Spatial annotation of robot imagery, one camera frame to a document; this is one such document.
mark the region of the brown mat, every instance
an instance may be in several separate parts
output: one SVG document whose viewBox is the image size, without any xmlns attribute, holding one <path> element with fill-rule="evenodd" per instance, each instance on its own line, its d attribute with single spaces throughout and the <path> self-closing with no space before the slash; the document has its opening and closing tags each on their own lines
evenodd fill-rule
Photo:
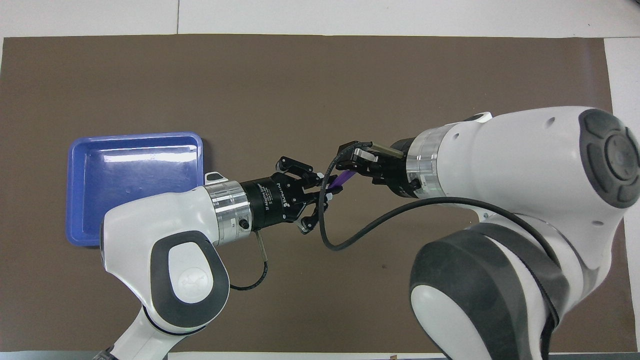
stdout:
<svg viewBox="0 0 640 360">
<path fill-rule="evenodd" d="M 324 170 L 350 140 L 392 142 L 480 111 L 611 110 L 602 39 L 170 35 L 7 38 L 0 89 L 0 350 L 112 344 L 139 302 L 65 238 L 67 149 L 81 136 L 194 131 L 230 179 L 268 176 L 281 155 Z M 334 241 L 404 204 L 366 179 L 328 213 Z M 185 350 L 436 352 L 409 305 L 427 241 L 475 222 L 431 207 L 333 253 L 291 224 L 264 231 L 270 272 L 231 293 Z M 253 239 L 219 249 L 232 282 L 262 263 Z M 556 352 L 635 351 L 623 231 L 605 284 L 556 331 Z"/>
</svg>

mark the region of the purple object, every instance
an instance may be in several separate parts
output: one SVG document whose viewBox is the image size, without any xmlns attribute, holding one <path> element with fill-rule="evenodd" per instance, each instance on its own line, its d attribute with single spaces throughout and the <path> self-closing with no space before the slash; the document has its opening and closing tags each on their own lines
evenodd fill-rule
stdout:
<svg viewBox="0 0 640 360">
<path fill-rule="evenodd" d="M 335 180 L 333 180 L 333 182 L 328 188 L 332 189 L 337 186 L 344 185 L 344 183 L 346 183 L 347 180 L 351 179 L 355 174 L 356 174 L 355 171 L 350 171 L 350 170 L 343 171 L 340 175 L 338 175 L 338 177 L 335 178 Z"/>
</svg>

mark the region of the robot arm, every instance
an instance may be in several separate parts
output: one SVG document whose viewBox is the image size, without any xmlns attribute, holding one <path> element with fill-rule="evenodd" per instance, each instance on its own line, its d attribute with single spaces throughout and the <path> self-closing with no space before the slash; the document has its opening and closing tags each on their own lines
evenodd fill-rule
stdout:
<svg viewBox="0 0 640 360">
<path fill-rule="evenodd" d="M 282 222 L 296 223 L 303 234 L 313 229 L 314 215 L 301 214 L 319 202 L 318 193 L 304 190 L 317 186 L 322 174 L 285 157 L 276 169 L 270 177 L 244 183 L 211 173 L 204 186 L 128 202 L 106 213 L 100 241 L 104 268 L 142 307 L 120 339 L 95 359 L 162 359 L 211 322 L 230 288 L 217 246 Z"/>
<path fill-rule="evenodd" d="M 615 229 L 640 194 L 631 132 L 604 111 L 558 107 L 482 113 L 392 147 L 404 156 L 361 144 L 335 163 L 423 199 L 418 206 L 454 197 L 473 199 L 464 207 L 493 204 L 543 238 L 471 206 L 480 224 L 416 257 L 410 298 L 421 326 L 452 359 L 546 358 L 562 316 L 607 275 Z"/>
</svg>

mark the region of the black cable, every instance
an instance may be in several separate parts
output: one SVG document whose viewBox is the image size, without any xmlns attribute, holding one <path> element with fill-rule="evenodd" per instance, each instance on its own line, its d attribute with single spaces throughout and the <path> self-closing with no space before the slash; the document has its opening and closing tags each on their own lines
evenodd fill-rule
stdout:
<svg viewBox="0 0 640 360">
<path fill-rule="evenodd" d="M 269 265 L 267 261 L 267 253 L 264 250 L 264 244 L 262 243 L 262 235 L 260 235 L 259 230 L 254 231 L 254 233 L 255 233 L 255 238 L 258 240 L 258 246 L 260 247 L 260 254 L 262 255 L 262 260 L 264 262 L 264 269 L 262 270 L 262 276 L 260 276 L 260 279 L 258 279 L 258 281 L 256 281 L 255 283 L 249 286 L 236 286 L 229 283 L 229 287 L 232 288 L 233 290 L 238 290 L 238 291 L 251 290 L 254 287 L 260 285 L 260 283 L 264 280 L 264 278 L 267 277 L 267 271 L 269 270 Z"/>
<path fill-rule="evenodd" d="M 233 285 L 233 284 L 229 284 L 229 287 L 232 288 L 233 290 L 238 290 L 238 291 L 251 290 L 254 287 L 260 285 L 262 280 L 264 280 L 264 278 L 267 277 L 267 271 L 268 270 L 269 270 L 269 265 L 267 265 L 267 261 L 265 261 L 264 262 L 264 270 L 262 271 L 262 276 L 260 276 L 260 279 L 258 279 L 258 281 L 256 281 L 255 283 L 253 283 L 252 285 L 249 285 L 249 286 L 236 286 L 236 285 Z"/>
<path fill-rule="evenodd" d="M 322 184 L 320 185 L 319 199 L 324 199 L 324 196 L 326 195 L 326 186 L 327 186 L 327 183 L 328 183 L 328 180 L 329 180 L 329 176 L 331 175 L 331 172 L 333 171 L 333 168 L 335 167 L 335 164 L 343 156 L 345 156 L 348 152 L 352 151 L 353 149 L 358 149 L 358 148 L 368 147 L 368 146 L 371 146 L 370 142 L 368 142 L 368 143 L 367 142 L 358 142 L 358 143 L 354 143 L 353 145 L 350 145 L 350 146 L 346 147 L 345 149 L 343 149 L 342 151 L 340 151 L 338 153 L 338 155 L 329 164 L 329 167 L 327 168 L 327 171 L 324 174 L 324 178 L 323 178 Z M 494 212 L 494 213 L 496 213 L 496 214 L 498 214 L 500 216 L 503 216 L 504 218 L 509 219 L 510 221 L 514 222 L 516 225 L 520 226 L 523 230 L 525 230 L 529 234 L 531 234 L 531 236 L 533 236 L 533 238 L 542 246 L 542 248 L 545 251 L 545 253 L 547 253 L 547 256 L 556 265 L 560 266 L 558 258 L 556 256 L 556 253 L 553 251 L 551 246 L 547 243 L 546 239 L 533 226 L 531 226 L 528 222 L 526 222 L 525 220 L 522 220 L 521 218 L 517 217 L 512 212 L 507 211 L 505 209 L 502 209 L 502 208 L 500 208 L 500 207 L 498 207 L 496 205 L 489 204 L 488 202 L 484 202 L 484 201 L 480 201 L 480 200 L 474 200 L 474 199 L 468 199 L 468 198 L 464 198 L 464 197 L 432 197 L 430 199 L 416 200 L 416 201 L 411 202 L 409 204 L 405 204 L 405 205 L 399 206 L 398 208 L 393 209 L 393 210 L 389 211 L 388 213 L 380 216 L 376 220 L 373 220 L 369 225 L 363 227 L 362 230 L 357 232 L 355 235 L 353 235 L 352 237 L 348 238 L 344 242 L 342 242 L 340 244 L 337 244 L 337 245 L 332 244 L 329 241 L 329 239 L 327 238 L 326 228 L 324 226 L 324 206 L 318 206 L 318 220 L 319 220 L 319 225 L 320 225 L 320 236 L 322 237 L 322 241 L 323 241 L 323 243 L 324 243 L 324 245 L 326 247 L 328 247 L 329 249 L 331 249 L 333 251 L 340 251 L 340 250 L 346 249 L 347 247 L 353 245 L 356 241 L 358 241 L 361 237 L 366 235 L 369 231 L 375 229 L 380 224 L 382 224 L 383 222 L 389 220 L 390 218 L 392 218 L 392 217 L 394 217 L 396 215 L 399 215 L 399 214 L 404 213 L 405 211 L 408 211 L 408 210 L 411 210 L 411 209 L 419 208 L 421 206 L 435 205 L 435 204 L 462 204 L 462 205 L 475 206 L 477 208 L 482 208 L 482 209 Z"/>
</svg>

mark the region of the plastic tray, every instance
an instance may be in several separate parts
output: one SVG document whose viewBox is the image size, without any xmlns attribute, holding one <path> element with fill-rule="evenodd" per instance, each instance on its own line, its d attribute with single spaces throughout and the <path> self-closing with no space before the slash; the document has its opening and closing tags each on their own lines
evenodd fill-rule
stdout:
<svg viewBox="0 0 640 360">
<path fill-rule="evenodd" d="M 203 185 L 202 140 L 194 133 L 80 138 L 69 149 L 67 171 L 67 239 L 96 246 L 110 209 Z"/>
</svg>

